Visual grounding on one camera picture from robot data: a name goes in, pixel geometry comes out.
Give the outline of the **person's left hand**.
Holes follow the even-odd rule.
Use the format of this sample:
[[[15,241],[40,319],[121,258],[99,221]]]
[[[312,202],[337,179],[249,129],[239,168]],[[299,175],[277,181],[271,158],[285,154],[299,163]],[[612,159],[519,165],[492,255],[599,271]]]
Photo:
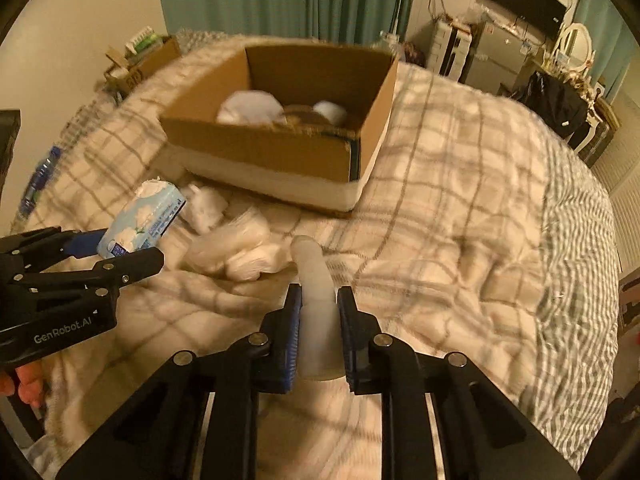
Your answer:
[[[17,394],[23,403],[32,408],[41,408],[46,397],[44,371],[40,361],[17,367],[14,379],[6,370],[0,373],[0,393],[2,396]]]

